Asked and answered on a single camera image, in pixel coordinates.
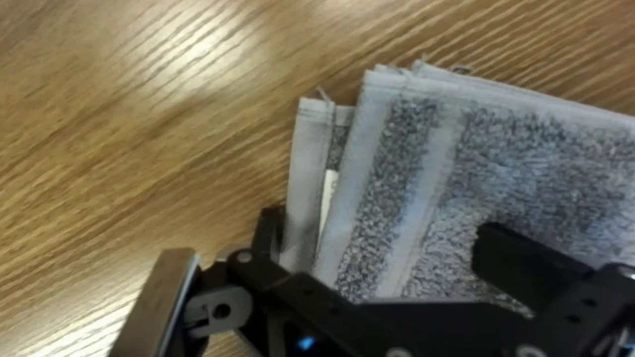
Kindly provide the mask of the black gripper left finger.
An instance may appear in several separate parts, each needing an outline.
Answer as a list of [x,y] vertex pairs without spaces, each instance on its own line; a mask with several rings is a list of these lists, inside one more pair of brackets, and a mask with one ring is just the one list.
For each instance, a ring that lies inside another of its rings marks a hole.
[[284,209],[268,207],[260,213],[252,245],[228,259],[228,277],[254,296],[274,290],[288,290],[300,296],[312,294],[312,281],[306,275],[290,275],[280,267],[284,239]]

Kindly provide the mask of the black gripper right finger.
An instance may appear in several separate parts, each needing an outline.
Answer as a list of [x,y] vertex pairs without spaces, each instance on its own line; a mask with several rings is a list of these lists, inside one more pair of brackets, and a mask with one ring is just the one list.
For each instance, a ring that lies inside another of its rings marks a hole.
[[591,267],[496,223],[478,227],[470,269],[530,310],[548,306],[593,275]]

